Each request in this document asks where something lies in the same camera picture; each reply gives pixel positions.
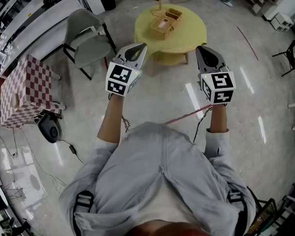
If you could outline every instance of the shoe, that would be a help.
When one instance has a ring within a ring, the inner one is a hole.
[[[231,2],[223,2],[223,1],[221,1],[222,3],[224,3],[224,4],[226,4],[228,7],[233,7],[233,5],[231,4]]]

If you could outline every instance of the strap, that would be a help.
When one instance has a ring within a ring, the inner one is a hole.
[[[240,209],[238,213],[238,221],[235,227],[235,236],[243,236],[247,226],[248,209],[247,204],[242,197],[242,193],[237,190],[231,190],[227,196],[229,202]]]
[[[93,205],[94,196],[89,191],[82,191],[77,195],[75,205],[73,207],[73,229],[76,236],[81,235],[81,231],[75,221],[74,213],[78,212],[89,212]]]

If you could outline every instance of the wooden basket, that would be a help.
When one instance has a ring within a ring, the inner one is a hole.
[[[182,13],[175,9],[168,9],[163,15],[158,17],[151,25],[151,33],[158,39],[165,40],[169,33],[177,27],[181,20]]]

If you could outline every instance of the black trash can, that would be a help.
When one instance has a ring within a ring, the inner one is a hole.
[[[105,10],[113,10],[116,8],[115,0],[101,0]]]

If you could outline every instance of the checkered box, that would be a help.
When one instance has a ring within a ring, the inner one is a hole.
[[[12,106],[14,94],[19,98],[17,110]],[[44,109],[58,112],[58,108],[58,105],[52,103],[50,67],[31,55],[26,55],[2,84],[2,125],[21,128]]]

